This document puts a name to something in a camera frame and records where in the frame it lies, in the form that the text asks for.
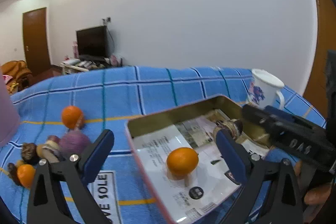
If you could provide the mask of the person's right hand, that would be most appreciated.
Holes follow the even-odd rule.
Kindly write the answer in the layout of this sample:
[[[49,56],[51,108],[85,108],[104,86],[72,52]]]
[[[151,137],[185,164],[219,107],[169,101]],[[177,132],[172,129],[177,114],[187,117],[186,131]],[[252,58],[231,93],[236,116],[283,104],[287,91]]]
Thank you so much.
[[[294,172],[298,178],[298,186],[300,193],[303,194],[306,190],[304,180],[306,177],[303,174],[302,168],[306,166],[301,160],[299,160],[295,167]],[[324,203],[327,201],[332,188],[331,181],[322,185],[319,184],[317,187],[306,192],[306,195],[303,198],[304,204],[307,205],[306,210],[303,213],[303,218],[305,222],[311,222],[314,219],[319,211],[322,209]]]

